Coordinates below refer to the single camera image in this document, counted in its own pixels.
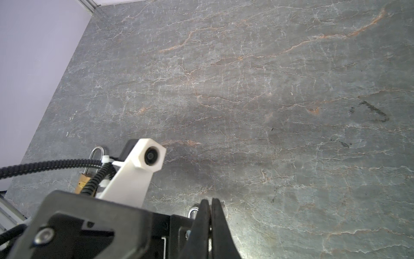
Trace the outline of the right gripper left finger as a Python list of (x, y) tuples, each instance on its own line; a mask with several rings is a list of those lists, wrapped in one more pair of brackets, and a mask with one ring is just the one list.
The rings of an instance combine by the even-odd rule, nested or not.
[(196, 219), (179, 259), (207, 259), (209, 255), (210, 205), (203, 199), (198, 207)]

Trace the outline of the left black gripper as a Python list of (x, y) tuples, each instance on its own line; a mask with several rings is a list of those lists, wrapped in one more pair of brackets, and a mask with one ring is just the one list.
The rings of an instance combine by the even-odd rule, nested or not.
[(53, 191), (8, 249), (9, 259), (169, 259), (192, 219)]

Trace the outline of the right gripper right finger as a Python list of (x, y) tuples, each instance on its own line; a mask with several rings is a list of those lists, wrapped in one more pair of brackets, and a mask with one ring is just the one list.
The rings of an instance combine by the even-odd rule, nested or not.
[(212, 199), (211, 240), (213, 259), (241, 259), (229, 230), (219, 199)]

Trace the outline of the brass padlock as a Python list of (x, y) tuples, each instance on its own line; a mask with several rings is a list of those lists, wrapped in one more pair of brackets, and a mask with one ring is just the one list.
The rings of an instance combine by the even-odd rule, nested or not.
[[(89, 155), (89, 159), (92, 160), (101, 160), (102, 157), (106, 155), (106, 151), (102, 146), (97, 146), (95, 147), (90, 155)], [(92, 167), (86, 167), (84, 169), (84, 171), (82, 172), (82, 174), (79, 177), (79, 181), (78, 181), (78, 185), (75, 189), (75, 194), (79, 194), (82, 189), (85, 187), (85, 185), (87, 184), (87, 182), (98, 172), (97, 168), (92, 168)]]

